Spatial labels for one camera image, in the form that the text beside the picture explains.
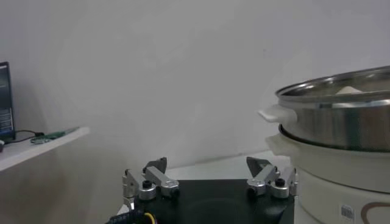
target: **pot lid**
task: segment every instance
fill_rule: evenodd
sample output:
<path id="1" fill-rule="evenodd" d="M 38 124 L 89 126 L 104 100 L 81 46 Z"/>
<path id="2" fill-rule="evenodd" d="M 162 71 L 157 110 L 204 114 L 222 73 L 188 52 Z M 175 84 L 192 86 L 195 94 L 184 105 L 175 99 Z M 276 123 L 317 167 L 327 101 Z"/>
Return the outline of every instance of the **pot lid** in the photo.
<path id="1" fill-rule="evenodd" d="M 390 66 L 297 83 L 278 90 L 276 95 L 285 102 L 333 103 L 387 100 L 386 104 L 390 104 Z"/>

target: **monitor screen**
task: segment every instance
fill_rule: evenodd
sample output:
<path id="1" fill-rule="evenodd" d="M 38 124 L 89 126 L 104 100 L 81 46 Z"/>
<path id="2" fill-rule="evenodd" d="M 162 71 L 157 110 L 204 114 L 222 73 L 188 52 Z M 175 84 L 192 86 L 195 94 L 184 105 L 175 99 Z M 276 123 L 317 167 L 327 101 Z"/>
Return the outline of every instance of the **monitor screen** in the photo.
<path id="1" fill-rule="evenodd" d="M 0 139 L 14 138 L 10 69 L 0 63 Z"/>

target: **black cable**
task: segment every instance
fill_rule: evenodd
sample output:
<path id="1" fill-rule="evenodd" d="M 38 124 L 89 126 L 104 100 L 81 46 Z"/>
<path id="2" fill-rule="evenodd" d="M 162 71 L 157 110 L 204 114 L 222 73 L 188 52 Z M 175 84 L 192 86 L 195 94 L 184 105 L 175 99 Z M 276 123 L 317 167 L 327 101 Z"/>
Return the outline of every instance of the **black cable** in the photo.
<path id="1" fill-rule="evenodd" d="M 29 133 L 37 134 L 37 132 L 31 131 L 31 130 L 17 130 L 17 131 L 15 131 L 15 133 L 19 133 L 19 132 L 29 132 Z"/>
<path id="2" fill-rule="evenodd" d="M 25 140 L 32 139 L 32 138 L 35 138 L 35 137 L 39 137 L 39 136 L 43 136 L 43 135 L 44 135 L 43 132 L 35 132 L 35 131 L 31 131 L 31 130 L 17 130 L 17 131 L 15 131 L 15 134 L 16 134 L 16 133 L 20 133 L 20 132 L 28 132 L 28 133 L 32 133 L 32 134 L 34 134 L 34 135 L 33 135 L 33 136 L 30 136 L 30 137 L 26 137 L 26 138 L 20 139 L 20 140 L 8 141 L 8 142 L 6 142 L 5 144 L 23 142 L 23 141 L 25 141 Z"/>

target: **yellow wire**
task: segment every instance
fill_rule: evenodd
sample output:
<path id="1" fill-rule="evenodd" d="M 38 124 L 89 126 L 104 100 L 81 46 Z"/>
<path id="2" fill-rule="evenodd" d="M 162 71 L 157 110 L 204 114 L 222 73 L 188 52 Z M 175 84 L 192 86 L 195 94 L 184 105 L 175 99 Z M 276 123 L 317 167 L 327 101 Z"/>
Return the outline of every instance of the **yellow wire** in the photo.
<path id="1" fill-rule="evenodd" d="M 151 219 L 151 221 L 152 221 L 152 224 L 156 224 L 156 223 L 154 222 L 154 217 L 153 217 L 153 215 L 152 215 L 152 214 L 150 214 L 150 213 L 146 212 L 144 215 L 148 216 L 148 217 Z"/>

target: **white wall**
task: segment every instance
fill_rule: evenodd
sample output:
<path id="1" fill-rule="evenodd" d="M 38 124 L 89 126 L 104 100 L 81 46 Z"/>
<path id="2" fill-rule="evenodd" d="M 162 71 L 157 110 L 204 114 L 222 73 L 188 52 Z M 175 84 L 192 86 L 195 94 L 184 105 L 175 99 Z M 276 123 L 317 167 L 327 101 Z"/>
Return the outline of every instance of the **white wall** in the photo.
<path id="1" fill-rule="evenodd" d="M 256 111 L 277 88 L 390 64 L 389 9 L 387 0 L 2 2 L 0 60 L 11 64 L 18 128 L 92 130 L 0 173 L 3 219 L 102 223 L 121 203 L 125 167 L 265 149 L 277 129 Z"/>

